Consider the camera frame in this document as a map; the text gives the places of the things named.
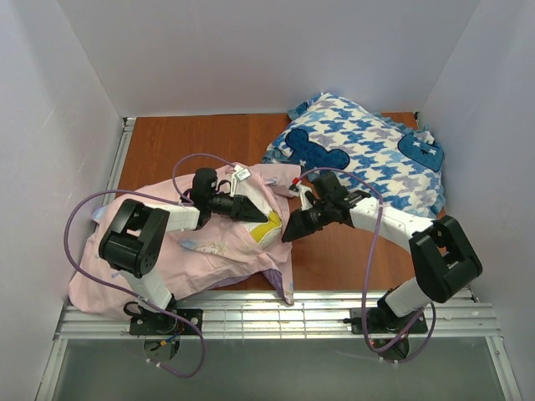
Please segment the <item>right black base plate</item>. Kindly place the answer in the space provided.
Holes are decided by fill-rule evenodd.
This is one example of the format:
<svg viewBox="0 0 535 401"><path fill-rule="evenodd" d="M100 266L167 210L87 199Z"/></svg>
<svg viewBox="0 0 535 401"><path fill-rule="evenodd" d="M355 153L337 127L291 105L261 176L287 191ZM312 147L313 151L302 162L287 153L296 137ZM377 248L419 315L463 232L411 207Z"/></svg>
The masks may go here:
<svg viewBox="0 0 535 401"><path fill-rule="evenodd" d="M353 334L363 334L364 329L362 325L362 310L361 308L351 308L349 310L349 317L344 319L344 323L351 326ZM380 314L378 307L367 310L367 328L369 334L397 334L401 332L410 322L410 320L417 315L417 312L412 312L404 317L393 316L384 317ZM421 313L417 320L410 326L408 333L423 334L428 332L428 326L425 317Z"/></svg>

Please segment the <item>pink pillowcase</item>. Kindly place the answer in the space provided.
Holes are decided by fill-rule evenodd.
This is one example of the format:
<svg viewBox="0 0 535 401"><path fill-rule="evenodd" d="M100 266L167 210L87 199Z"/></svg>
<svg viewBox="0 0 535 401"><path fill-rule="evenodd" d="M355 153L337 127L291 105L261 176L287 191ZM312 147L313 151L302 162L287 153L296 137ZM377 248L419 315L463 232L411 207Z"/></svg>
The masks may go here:
<svg viewBox="0 0 535 401"><path fill-rule="evenodd" d="M165 235L155 269L178 299L216 287L224 287L261 273L280 298L294 303L292 245L281 240L290 215L288 190L299 176L297 165L252 165L247 195L259 207L275 211L283 221L281 235L270 247L262 249L249 235L244 223L213 215L198 231L172 231ZM95 217L97 228L86 241L81 267L90 274L77 272L69 283L69 300L80 311L115 319L124 317L123 307L133 297L120 291L127 281L99 257L104 233L125 198L117 197Z"/></svg>

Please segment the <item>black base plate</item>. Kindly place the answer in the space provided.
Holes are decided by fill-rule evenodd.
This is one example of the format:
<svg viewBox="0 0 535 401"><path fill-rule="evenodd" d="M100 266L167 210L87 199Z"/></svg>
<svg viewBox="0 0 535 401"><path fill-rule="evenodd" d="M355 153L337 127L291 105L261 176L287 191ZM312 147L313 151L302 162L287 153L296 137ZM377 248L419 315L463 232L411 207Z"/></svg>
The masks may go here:
<svg viewBox="0 0 535 401"><path fill-rule="evenodd" d="M364 329L362 325L362 310L361 308L351 308L349 310L349 317L344 319L344 323L351 326L353 334L363 334ZM410 322L410 320L417 315L417 312L412 312L404 317L393 316L384 317L380 314L378 307L367 310L367 328L369 334L397 334L401 332ZM428 326L425 317L421 313L417 320L410 326L408 333L423 334L428 332Z"/></svg>
<svg viewBox="0 0 535 401"><path fill-rule="evenodd" d="M199 331L202 329L203 311L201 309L179 309L173 311L177 316L194 324ZM195 335L196 331L185 322L168 315L149 312L127 312L130 318L129 334L135 336L173 336Z"/></svg>

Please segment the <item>white pillow yellow edge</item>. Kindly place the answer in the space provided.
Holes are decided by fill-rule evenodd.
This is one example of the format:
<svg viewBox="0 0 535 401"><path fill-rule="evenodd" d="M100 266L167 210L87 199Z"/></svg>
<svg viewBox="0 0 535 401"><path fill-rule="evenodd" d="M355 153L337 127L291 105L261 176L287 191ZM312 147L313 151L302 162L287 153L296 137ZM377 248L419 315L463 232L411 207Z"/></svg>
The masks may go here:
<svg viewBox="0 0 535 401"><path fill-rule="evenodd" d="M275 211L270 211L265 222L246 222L244 226L251 238L262 248L270 247L281 235L283 221Z"/></svg>

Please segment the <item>aluminium left side rail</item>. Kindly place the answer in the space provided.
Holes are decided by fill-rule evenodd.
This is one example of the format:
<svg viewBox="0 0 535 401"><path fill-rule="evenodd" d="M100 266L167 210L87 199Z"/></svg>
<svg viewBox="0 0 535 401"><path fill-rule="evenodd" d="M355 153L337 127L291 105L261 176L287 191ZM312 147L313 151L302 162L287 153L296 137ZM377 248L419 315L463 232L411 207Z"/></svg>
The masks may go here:
<svg viewBox="0 0 535 401"><path fill-rule="evenodd" d="M120 177L124 168L125 159L130 147L131 137L134 131L136 117L127 117L123 119L122 132L120 141L115 153L115 158L111 167L110 177L107 182L106 190L116 190L120 183Z"/></svg>

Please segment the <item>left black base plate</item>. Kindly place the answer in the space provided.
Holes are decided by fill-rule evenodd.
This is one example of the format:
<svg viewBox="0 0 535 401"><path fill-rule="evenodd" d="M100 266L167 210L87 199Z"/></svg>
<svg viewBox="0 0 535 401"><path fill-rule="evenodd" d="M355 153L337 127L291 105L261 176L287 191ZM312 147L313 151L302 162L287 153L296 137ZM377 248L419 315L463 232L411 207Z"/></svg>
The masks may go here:
<svg viewBox="0 0 535 401"><path fill-rule="evenodd" d="M194 324L199 331L202 329L203 311L201 309L179 309L173 311L177 316ZM127 312L130 318L129 334L135 336L173 336L195 335L196 331L185 322L168 315L149 312Z"/></svg>

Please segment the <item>aluminium front rail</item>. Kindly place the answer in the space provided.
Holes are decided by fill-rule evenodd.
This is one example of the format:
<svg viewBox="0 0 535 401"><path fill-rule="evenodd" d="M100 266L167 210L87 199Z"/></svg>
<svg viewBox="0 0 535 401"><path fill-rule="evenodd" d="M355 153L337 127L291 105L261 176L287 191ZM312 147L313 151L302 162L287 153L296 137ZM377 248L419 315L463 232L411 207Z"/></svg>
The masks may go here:
<svg viewBox="0 0 535 401"><path fill-rule="evenodd" d="M276 293L209 291L188 297L182 308L203 311L201 330L207 340L346 339L343 320L359 308L358 292L297 292L289 306ZM425 321L434 338L499 337L502 330L492 306L462 290L444 304L427 307Z"/></svg>

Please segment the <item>aluminium rail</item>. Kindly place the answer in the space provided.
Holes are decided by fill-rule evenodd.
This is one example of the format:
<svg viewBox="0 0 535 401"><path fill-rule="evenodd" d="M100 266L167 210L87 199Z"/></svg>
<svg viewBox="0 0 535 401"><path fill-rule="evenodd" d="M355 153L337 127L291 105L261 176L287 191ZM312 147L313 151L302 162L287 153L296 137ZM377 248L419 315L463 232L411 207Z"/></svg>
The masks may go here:
<svg viewBox="0 0 535 401"><path fill-rule="evenodd" d="M115 158L111 167L110 177L107 182L106 190L116 190L120 183L120 177L124 168L125 159L130 147L131 137L134 131L136 117L127 117L123 119L122 132L120 141L115 153Z"/></svg>
<svg viewBox="0 0 535 401"><path fill-rule="evenodd" d="M343 320L359 308L358 292L297 292L289 306L276 293L209 291L188 297L182 308L203 311L201 330L207 340L346 339ZM425 321L434 338L499 337L502 330L492 306L462 290L444 304L427 307Z"/></svg>

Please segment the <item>blue white houndstooth pillow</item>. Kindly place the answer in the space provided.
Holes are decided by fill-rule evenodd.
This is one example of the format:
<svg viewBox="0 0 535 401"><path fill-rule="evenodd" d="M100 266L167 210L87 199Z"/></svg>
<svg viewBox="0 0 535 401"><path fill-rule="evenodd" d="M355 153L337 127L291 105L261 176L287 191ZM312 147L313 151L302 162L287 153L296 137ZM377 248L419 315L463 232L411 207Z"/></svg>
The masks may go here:
<svg viewBox="0 0 535 401"><path fill-rule="evenodd" d="M290 123L267 147L265 164L298 165L314 180L327 168L348 190L374 187L396 209L435 218L446 202L445 154L428 129L413 129L355 102L320 93L289 110Z"/></svg>

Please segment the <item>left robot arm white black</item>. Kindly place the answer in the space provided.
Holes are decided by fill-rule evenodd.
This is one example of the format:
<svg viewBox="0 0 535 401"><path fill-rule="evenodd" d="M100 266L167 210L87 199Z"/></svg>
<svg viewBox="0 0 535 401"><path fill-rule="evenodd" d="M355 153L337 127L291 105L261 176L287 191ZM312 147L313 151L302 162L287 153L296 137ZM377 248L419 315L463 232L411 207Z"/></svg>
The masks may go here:
<svg viewBox="0 0 535 401"><path fill-rule="evenodd" d="M131 313L132 317L161 334L173 332L178 326L175 318L158 311L170 311L175 305L175 298L155 269L166 233L200 230L213 214L253 225L268 222L267 206L259 208L247 195L237 192L241 186L247 194L253 193L247 187L250 177L247 168L234 166L228 181L230 191L224 193L220 191L216 171L201 168L186 191L193 202L191 206L123 201L100 241L99 257L120 272L137 293L140 311Z"/></svg>

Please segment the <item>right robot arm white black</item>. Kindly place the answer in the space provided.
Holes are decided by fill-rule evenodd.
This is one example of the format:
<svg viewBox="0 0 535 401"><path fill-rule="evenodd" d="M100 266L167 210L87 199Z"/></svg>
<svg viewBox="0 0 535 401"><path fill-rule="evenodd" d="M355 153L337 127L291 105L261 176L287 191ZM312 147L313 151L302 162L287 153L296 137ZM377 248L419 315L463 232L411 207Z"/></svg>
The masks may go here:
<svg viewBox="0 0 535 401"><path fill-rule="evenodd" d="M400 332L421 308L450 300L482 274L482 263L452 216L413 216L366 191L348 190L333 172L319 176L311 187L294 179L289 191L299 197L301 206L289 217L284 242L339 223L381 236L410 253L414 276L362 314L363 329Z"/></svg>

